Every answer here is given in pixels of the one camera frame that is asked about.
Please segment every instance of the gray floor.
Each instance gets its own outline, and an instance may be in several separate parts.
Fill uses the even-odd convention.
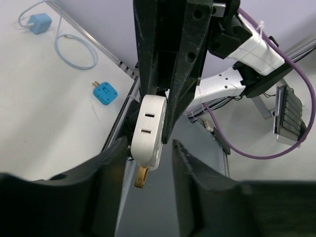
[[[149,172],[143,189],[135,188],[132,176],[117,229],[117,237],[177,237],[178,220],[172,173],[172,140],[177,139],[188,151],[219,172],[224,171],[224,154],[213,136],[198,122],[191,124],[185,116],[176,123],[170,141],[162,149],[157,170]]]

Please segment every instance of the charging cable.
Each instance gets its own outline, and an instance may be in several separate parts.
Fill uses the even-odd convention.
[[[38,3],[35,3],[34,5],[30,6],[29,8],[25,9],[18,17],[18,23],[21,27],[24,27],[24,28],[32,28],[35,26],[35,23],[29,23],[29,24],[23,24],[22,21],[21,21],[21,18],[22,16],[28,12],[29,10],[33,9],[34,7],[36,7],[37,5],[40,5],[41,3],[43,2],[53,2],[55,4],[58,5],[58,2],[55,1],[55,0],[43,0],[43,1],[40,1]],[[63,14],[63,11],[61,10],[61,8],[59,7],[59,10],[60,10],[60,19],[59,19],[59,23],[58,23],[58,28],[57,28],[57,32],[56,32],[56,38],[55,38],[55,42],[54,42],[54,48],[55,48],[55,51],[57,53],[57,55],[65,62],[67,63],[69,66],[73,67],[73,68],[76,68],[76,69],[79,69],[79,70],[89,70],[89,69],[92,69],[94,68],[97,64],[98,64],[98,54],[97,52],[95,51],[95,49],[89,44],[87,43],[86,41],[84,41],[83,39],[77,37],[77,36],[74,36],[74,35],[69,35],[69,34],[63,34],[63,35],[59,35],[59,30],[60,30],[60,26],[61,26],[61,21],[62,21],[62,14]],[[65,37],[65,38],[68,38],[68,39],[73,39],[73,40],[77,40],[79,41],[80,43],[82,43],[88,50],[89,52],[91,53],[92,55],[92,58],[93,58],[93,64],[91,66],[88,66],[88,67],[83,67],[83,66],[78,66],[76,64],[73,64],[72,62],[70,62],[69,60],[67,60],[60,52],[59,50],[59,47],[58,47],[58,40],[62,37]]]

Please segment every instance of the blue plug adapter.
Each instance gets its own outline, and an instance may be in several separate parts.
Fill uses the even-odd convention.
[[[95,87],[93,90],[93,95],[103,105],[109,105],[117,98],[118,92],[108,82],[99,84],[97,81],[95,81],[92,84]]]

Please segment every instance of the purple cable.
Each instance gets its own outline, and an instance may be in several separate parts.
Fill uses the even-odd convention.
[[[239,8],[238,13],[245,18],[252,26],[253,28],[257,28],[259,25],[255,22],[254,19],[252,19],[246,12],[244,12],[242,9]],[[314,123],[314,119],[315,119],[315,113],[316,113],[316,98],[315,98],[315,92],[313,89],[312,84],[310,83],[310,81],[308,80],[307,76],[305,75],[305,73],[288,57],[286,56],[280,49],[278,49],[268,38],[268,36],[262,31],[262,38],[263,40],[275,51],[277,52],[284,60],[286,63],[288,63],[297,73],[298,75],[300,75],[302,77],[302,79],[304,80],[304,82],[306,83],[306,86],[308,88],[308,90],[310,91],[311,94],[311,99],[312,99],[312,113],[311,113],[311,118],[310,118],[310,122],[303,134],[303,136],[301,137],[301,139],[299,141],[297,141],[297,143],[295,143],[292,147],[290,147],[289,149],[272,155],[272,156],[266,156],[266,157],[259,157],[259,156],[252,156],[249,154],[246,154],[244,152],[241,152],[240,150],[238,150],[237,148],[235,148],[224,136],[223,131],[221,130],[215,115],[213,114],[213,112],[209,109],[209,107],[203,103],[204,107],[207,109],[207,111],[209,112],[209,114],[211,115],[215,126],[217,128],[217,130],[219,131],[219,133],[221,134],[221,136],[223,137],[224,141],[230,146],[230,148],[235,151],[236,153],[244,156],[244,157],[248,157],[248,158],[252,158],[252,159],[274,159],[280,156],[283,156],[289,152],[291,152],[292,150],[294,150],[295,148],[297,148],[303,141],[305,141],[307,135],[309,134],[309,132],[311,131],[311,128],[313,126]]]

